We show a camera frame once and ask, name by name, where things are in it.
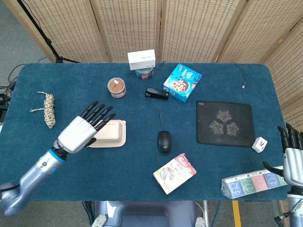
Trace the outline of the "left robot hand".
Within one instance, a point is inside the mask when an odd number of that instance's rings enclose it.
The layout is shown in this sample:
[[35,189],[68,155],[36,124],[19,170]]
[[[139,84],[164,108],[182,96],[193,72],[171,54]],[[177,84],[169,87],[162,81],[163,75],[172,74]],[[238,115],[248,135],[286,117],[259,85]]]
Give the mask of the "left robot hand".
[[109,113],[112,109],[112,106],[99,105],[98,101],[91,103],[60,133],[57,138],[60,148],[74,154],[86,147],[97,132],[115,117],[115,113]]

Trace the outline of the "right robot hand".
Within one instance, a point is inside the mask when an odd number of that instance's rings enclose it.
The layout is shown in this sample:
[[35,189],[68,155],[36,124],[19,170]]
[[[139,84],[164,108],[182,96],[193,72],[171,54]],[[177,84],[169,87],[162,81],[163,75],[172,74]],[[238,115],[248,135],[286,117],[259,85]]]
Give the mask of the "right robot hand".
[[263,166],[268,171],[284,178],[291,187],[303,186],[303,133],[286,123],[278,126],[283,152],[283,169],[272,167],[268,162]]

